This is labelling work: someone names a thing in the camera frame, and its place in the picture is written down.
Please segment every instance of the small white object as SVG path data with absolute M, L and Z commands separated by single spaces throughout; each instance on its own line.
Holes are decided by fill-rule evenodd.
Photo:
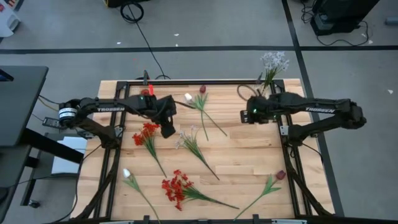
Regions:
M 186 101 L 186 102 L 191 102 L 191 101 L 192 101 L 192 96 L 191 96 L 191 94 L 186 93 L 186 94 L 184 95 L 184 97 L 185 97 L 185 101 Z
M 21 20 L 4 0 L 0 0 L 0 4 L 4 6 L 0 12 L 0 37 L 9 37 L 14 34 L 15 28 Z
M 83 154 L 85 153 L 87 140 L 81 137 L 64 137 L 63 140 L 57 142 Z M 79 164 L 54 157 L 51 174 L 77 174 L 78 169 Z
M 128 169 L 124 168 L 123 169 L 123 176 L 124 178 L 129 178 L 131 176 L 131 173 Z

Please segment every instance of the black power cord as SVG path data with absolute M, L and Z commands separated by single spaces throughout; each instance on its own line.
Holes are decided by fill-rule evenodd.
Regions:
M 303 14 L 301 15 L 301 20 L 303 21 L 304 24 L 307 24 L 307 23 L 311 22 L 311 20 L 312 20 L 313 17 L 315 16 L 314 13 L 312 12 L 312 8 L 314 7 L 314 5 L 315 5 L 316 2 L 317 2 L 317 0 L 314 0 L 314 1 L 312 2 L 312 5 L 311 5 L 311 6 L 306 6 L 305 3 L 304 3 L 304 1 L 303 1 L 303 0 L 300 0 L 300 3 L 303 5 L 303 8 L 301 9 L 301 12 L 303 13 Z M 340 41 L 345 42 L 345 43 L 349 44 L 349 45 L 352 46 L 352 47 L 357 47 L 357 46 L 366 44 L 366 43 L 369 41 L 369 33 L 368 33 L 369 26 L 368 26 L 368 23 L 367 23 L 366 21 L 361 21 L 361 22 L 364 22 L 364 23 L 365 23 L 365 26 L 364 26 L 364 27 L 366 28 L 366 31 L 365 31 L 365 33 L 366 33 L 366 40 L 365 40 L 364 42 L 360 43 L 360 44 L 352 44 L 351 42 L 348 42 L 347 40 L 344 40 L 344 39 L 338 39 L 338 40 L 333 41 L 333 42 L 330 43 L 330 44 L 326 44 L 326 43 L 322 42 L 322 41 L 319 39 L 319 35 L 317 35 L 317 40 L 319 41 L 319 43 L 321 43 L 321 44 L 324 45 L 324 46 L 332 46 L 333 44 L 335 44 L 335 43 L 337 43 L 337 42 L 340 42 Z
M 131 10 L 131 8 L 130 8 L 130 5 L 136 6 L 136 7 L 141 11 L 141 16 L 138 17 L 138 19 L 136 19 L 136 17 L 134 16 L 134 13 L 132 13 L 132 10 Z M 123 10 L 124 10 L 125 7 L 128 7 L 128 8 L 129 8 L 129 11 L 130 11 L 130 13 L 131 13 L 132 19 L 131 19 L 131 17 L 130 17 L 129 15 L 123 13 Z M 144 16 L 144 9 L 142 8 L 142 6 L 141 6 L 140 4 L 134 2 L 134 1 L 126 1 L 126 2 L 124 2 L 124 3 L 121 5 L 121 7 L 120 7 L 120 14 L 122 15 L 123 19 L 124 19 L 126 22 L 137 24 L 137 27 L 138 27 L 138 29 L 139 29 L 139 32 L 141 33 L 142 37 L 144 38 L 144 40 L 145 40 L 145 42 L 146 42 L 146 44 L 147 44 L 147 46 L 148 46 L 148 49 L 149 49 L 150 53 L 152 54 L 152 56 L 153 56 L 153 58 L 154 58 L 156 64 L 159 66 L 160 71 L 162 72 L 162 74 L 159 75 L 158 77 L 156 77 L 155 79 L 159 79 L 159 78 L 161 78 L 161 77 L 163 77 L 163 79 L 166 79 L 166 78 L 167 78 L 167 79 L 171 79 L 170 77 L 168 77 L 167 75 L 164 74 L 163 69 L 162 69 L 162 66 L 160 66 L 160 63 L 157 61 L 157 59 L 156 59 L 156 57 L 155 57 L 155 55 L 154 55 L 154 53 L 153 53 L 153 51 L 152 51 L 152 48 L 150 47 L 150 45 L 149 45 L 149 43 L 148 43 L 148 40 L 146 39 L 144 33 L 143 33 L 142 30 L 141 30 L 141 27 L 140 27 L 139 24 L 138 24 L 138 21 L 140 21 L 140 20 L 142 19 L 142 17 Z

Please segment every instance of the table leg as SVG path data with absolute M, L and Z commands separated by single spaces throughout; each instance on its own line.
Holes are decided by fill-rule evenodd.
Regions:
M 39 160 L 37 158 L 33 158 L 33 157 L 29 156 L 25 161 L 25 166 L 30 167 L 30 168 L 36 168 L 38 163 L 39 163 Z
M 56 141 L 30 130 L 29 128 L 25 128 L 22 133 L 20 143 L 29 144 L 36 149 L 51 153 L 54 156 L 77 164 L 79 164 L 83 159 L 83 153 L 71 149 L 68 146 L 64 146 L 63 144 L 59 144 Z

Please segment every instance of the desk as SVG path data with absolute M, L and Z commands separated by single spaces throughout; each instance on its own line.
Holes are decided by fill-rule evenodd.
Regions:
M 14 78 L 11 82 L 0 82 L 0 190 L 17 184 L 25 166 L 37 166 L 38 159 L 29 157 L 32 147 L 79 163 L 82 153 L 26 128 L 48 68 L 0 66 L 0 69 Z M 0 223 L 6 216 L 15 190 L 16 186 L 9 187 L 5 200 L 0 202 Z
M 116 83 L 117 81 L 102 81 L 98 97 L 113 98 Z M 172 80 L 172 83 L 173 85 L 166 85 L 167 81 L 162 85 L 154 83 L 155 95 L 160 98 L 172 94 L 176 101 L 183 101 L 185 93 L 196 95 L 200 87 L 198 84 L 189 85 L 175 80 Z M 235 81 L 233 85 L 225 83 L 207 85 L 209 97 L 205 110 L 223 128 L 228 137 L 225 137 L 206 118 L 205 126 L 210 140 L 206 140 L 203 130 L 199 131 L 197 136 L 198 145 L 220 181 L 191 152 L 175 148 L 175 140 L 178 138 L 180 129 L 188 131 L 192 124 L 201 126 L 199 111 L 177 105 L 177 115 L 174 116 L 174 127 L 177 133 L 168 139 L 163 139 L 160 133 L 157 133 L 155 145 L 159 161 L 169 177 L 172 177 L 175 169 L 181 169 L 205 195 L 243 209 L 260 195 L 268 175 L 285 169 L 285 164 L 276 123 L 241 124 L 239 111 L 245 110 L 246 102 L 236 94 L 237 83 L 239 82 Z M 286 91 L 303 95 L 299 79 L 286 79 L 284 83 Z M 131 86 L 129 94 L 139 94 L 141 89 L 142 86 Z M 249 90 L 242 88 L 242 91 L 243 95 L 249 95 Z M 119 123 L 119 118 L 120 113 L 117 115 L 116 124 Z M 102 125 L 109 125 L 110 113 L 94 114 L 93 119 Z M 310 115 L 305 112 L 293 114 L 292 121 L 294 124 L 301 125 L 311 122 Z M 150 215 L 151 219 L 155 218 L 144 199 L 134 189 L 122 183 L 123 168 L 128 168 L 136 175 L 141 189 L 162 220 L 234 218 L 239 211 L 210 202 L 199 200 L 188 202 L 183 205 L 182 212 L 174 207 L 173 202 L 169 202 L 164 195 L 164 190 L 160 188 L 164 177 L 158 165 L 149 152 L 142 146 L 136 146 L 132 139 L 132 135 L 142 128 L 143 122 L 148 122 L 148 120 L 131 114 L 126 116 L 126 130 L 123 134 L 111 219 L 142 220 L 144 215 Z M 86 154 L 99 144 L 99 139 L 88 141 Z M 307 138 L 305 144 L 318 149 L 315 138 Z M 318 201 L 333 213 L 333 204 L 319 155 L 306 147 L 299 147 L 299 151 L 308 188 Z M 113 156 L 114 152 L 111 152 L 108 168 L 113 161 Z M 79 200 L 71 217 L 77 216 L 84 209 L 98 188 L 103 157 L 104 149 L 99 149 L 86 158 L 78 182 Z M 294 212 L 287 180 L 278 185 L 282 187 L 281 190 L 261 198 L 240 218 L 252 218 L 253 214 L 258 214 L 260 218 L 293 218 Z M 304 213 L 300 189 L 296 187 L 296 191 L 301 212 Z M 100 216 L 105 214 L 107 195 L 108 193 L 105 192 Z

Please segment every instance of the gray concrete floor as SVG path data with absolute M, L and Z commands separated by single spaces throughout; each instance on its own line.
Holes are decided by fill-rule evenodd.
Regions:
M 301 46 L 318 46 L 309 24 L 300 20 L 301 5 L 288 0 Z M 273 0 L 151 0 L 142 3 L 140 25 L 153 47 L 271 45 L 292 46 L 284 9 Z M 100 0 L 25 0 L 18 15 L 23 23 L 0 49 L 81 49 L 146 47 L 137 27 L 125 23 L 116 9 Z M 383 24 L 398 16 L 395 0 L 381 0 L 366 21 L 372 45 L 398 45 L 398 27 Z M 360 42 L 362 30 L 325 37 Z M 156 52 L 166 75 L 177 78 L 255 78 L 264 51 Z M 280 78 L 301 78 L 295 52 Z M 319 98 L 351 98 L 368 119 L 357 131 L 327 132 L 331 162 L 345 215 L 398 220 L 398 51 L 303 52 L 313 92 Z M 1 55 L 1 65 L 45 65 L 49 74 L 42 94 L 54 101 L 94 97 L 101 80 L 133 79 L 144 69 L 160 74 L 150 53 Z M 57 117 L 37 104 L 34 113 Z M 57 132 L 32 118 L 30 128 Z M 26 169 L 22 179 L 27 179 Z M 66 214 L 73 202 L 74 180 L 39 180 L 33 198 L 38 209 L 20 207 L 21 184 L 4 223 L 43 223 Z

